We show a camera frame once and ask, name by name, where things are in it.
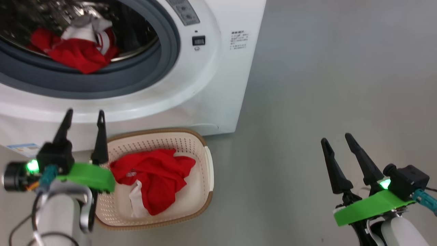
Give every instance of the green plastic strap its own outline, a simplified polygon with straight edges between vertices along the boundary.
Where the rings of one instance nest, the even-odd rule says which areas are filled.
[[[413,202],[413,200],[404,202],[391,191],[382,190],[366,199],[355,202],[337,211],[334,213],[334,218],[338,226],[349,225],[363,219],[383,214],[392,209],[406,206]]]
[[[61,181],[71,181],[101,192],[114,192],[115,179],[112,172],[97,165],[74,163],[68,175],[58,175]]]

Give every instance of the washing machine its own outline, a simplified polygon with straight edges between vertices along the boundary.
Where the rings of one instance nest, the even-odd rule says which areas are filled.
[[[73,150],[108,136],[186,127],[236,129],[265,0],[0,0],[0,145],[29,154],[67,109]],[[112,20],[120,55],[81,74],[29,48],[38,26],[62,33],[86,13]]]

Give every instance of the floor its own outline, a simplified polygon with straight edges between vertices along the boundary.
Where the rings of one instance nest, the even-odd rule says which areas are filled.
[[[332,194],[320,140],[328,138],[362,196],[346,132],[380,169],[413,164],[437,187],[436,9],[433,0],[268,0],[237,131],[207,137],[215,166],[209,208],[147,231],[97,226],[93,245],[357,245],[353,230],[334,221],[341,196]],[[20,158],[2,148],[0,156]],[[0,189],[0,246],[32,200]],[[419,205],[409,211],[436,245],[437,218]],[[15,243],[30,237],[26,225]]]

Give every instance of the laundry basket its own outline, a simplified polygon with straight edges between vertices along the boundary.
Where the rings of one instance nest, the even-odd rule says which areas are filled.
[[[175,155],[196,160],[187,185],[176,193],[176,201],[164,212],[155,216],[135,218],[129,193],[133,186],[116,184],[111,194],[100,194],[97,199],[97,222],[106,229],[137,230],[171,225],[199,216],[206,210],[214,189],[214,169],[211,153],[198,133],[187,129],[159,129],[124,134],[108,139],[109,163],[120,157],[141,151],[176,149]]]

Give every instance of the green light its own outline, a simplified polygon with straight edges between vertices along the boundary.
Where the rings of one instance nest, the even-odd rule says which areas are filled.
[[[379,183],[379,185],[384,189],[388,189],[388,185],[390,184],[390,182],[391,182],[390,179],[386,179],[384,181],[381,181],[381,183]]]
[[[39,166],[37,160],[31,160],[27,165],[26,169],[31,173],[38,173],[39,172]]]

